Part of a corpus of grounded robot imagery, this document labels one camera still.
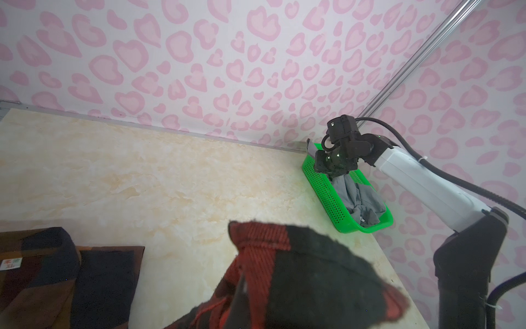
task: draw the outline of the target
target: table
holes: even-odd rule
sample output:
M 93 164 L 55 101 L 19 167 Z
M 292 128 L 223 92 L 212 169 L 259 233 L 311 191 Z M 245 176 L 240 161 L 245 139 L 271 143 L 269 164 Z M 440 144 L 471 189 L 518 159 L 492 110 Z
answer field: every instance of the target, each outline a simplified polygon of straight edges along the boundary
M 305 154 L 12 109 L 0 122 L 0 231 L 62 226 L 77 245 L 146 247 L 130 329 L 209 299 L 236 249 L 229 221 L 309 226 L 408 296 L 374 237 L 337 232 Z M 398 323 L 427 328 L 411 302 Z

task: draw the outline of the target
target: green plastic basket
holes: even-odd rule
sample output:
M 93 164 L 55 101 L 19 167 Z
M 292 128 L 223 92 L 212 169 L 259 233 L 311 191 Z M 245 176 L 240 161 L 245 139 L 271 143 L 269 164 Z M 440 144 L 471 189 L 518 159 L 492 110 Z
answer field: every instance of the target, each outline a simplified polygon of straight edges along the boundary
M 315 144 L 318 149 L 321 149 L 321 144 Z M 393 216 L 386 205 L 386 212 L 380 216 L 380 223 L 371 227 L 362 227 L 351 217 L 349 211 L 343 205 L 340 197 L 336 193 L 334 187 L 325 174 L 319 174 L 314 171 L 314 159 L 307 155 L 303 162 L 303 172 L 310 182 L 310 185 L 318 195 L 321 204 L 329 215 L 334 227 L 341 233 L 350 233 L 354 231 L 362 231 L 364 233 L 372 233 L 382 228 L 389 227 L 393 224 Z M 349 173 L 355 183 L 364 185 L 371 185 L 367 178 L 360 170 L 355 170 Z

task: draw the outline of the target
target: gray cloth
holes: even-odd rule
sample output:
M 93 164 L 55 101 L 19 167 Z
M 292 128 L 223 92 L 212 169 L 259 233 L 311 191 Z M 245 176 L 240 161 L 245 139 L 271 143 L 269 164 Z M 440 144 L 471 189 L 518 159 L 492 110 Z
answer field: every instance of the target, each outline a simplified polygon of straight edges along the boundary
M 371 186 L 355 183 L 349 175 L 334 178 L 332 186 L 356 223 L 362 227 L 380 223 L 386 205 Z

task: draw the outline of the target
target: brown cloth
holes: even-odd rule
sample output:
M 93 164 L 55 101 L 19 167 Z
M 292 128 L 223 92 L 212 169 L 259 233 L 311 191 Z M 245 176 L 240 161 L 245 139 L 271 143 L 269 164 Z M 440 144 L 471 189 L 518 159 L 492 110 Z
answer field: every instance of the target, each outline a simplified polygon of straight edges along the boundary
M 309 228 L 231 222 L 228 232 L 239 254 L 211 299 L 166 329 L 364 329 L 409 306 L 363 258 Z
M 0 233 L 2 329 L 125 329 L 144 247 L 75 247 L 61 227 Z

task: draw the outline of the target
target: metal pole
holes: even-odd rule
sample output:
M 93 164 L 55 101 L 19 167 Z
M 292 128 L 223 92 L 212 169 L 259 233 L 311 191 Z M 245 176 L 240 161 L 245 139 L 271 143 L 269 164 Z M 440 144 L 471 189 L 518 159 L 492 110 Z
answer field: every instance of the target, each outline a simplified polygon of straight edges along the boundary
M 431 34 L 417 52 L 407 61 L 387 85 L 367 104 L 358 117 L 372 117 L 380 109 L 382 104 L 400 86 L 404 80 L 422 63 L 433 51 L 438 48 L 440 43 L 447 38 L 454 29 L 468 17 L 468 15 L 484 0 L 463 0 L 442 22 L 442 24 Z M 358 123 L 361 127 L 365 121 Z

